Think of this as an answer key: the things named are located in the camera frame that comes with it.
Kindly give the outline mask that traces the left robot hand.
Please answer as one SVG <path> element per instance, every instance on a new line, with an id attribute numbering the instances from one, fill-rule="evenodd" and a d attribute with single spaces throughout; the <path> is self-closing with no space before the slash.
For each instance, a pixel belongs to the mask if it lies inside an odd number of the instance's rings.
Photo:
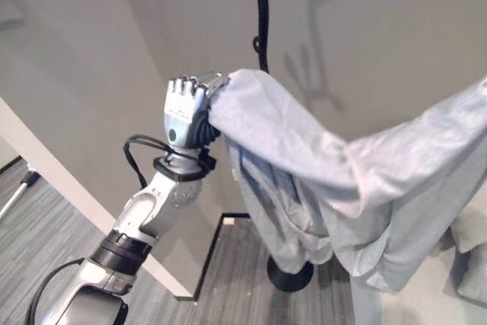
<path id="1" fill-rule="evenodd" d="M 210 102 L 230 78 L 219 72 L 181 75 L 169 80 L 164 104 L 164 129 L 171 146 L 203 148 L 220 132 L 209 123 Z"/>

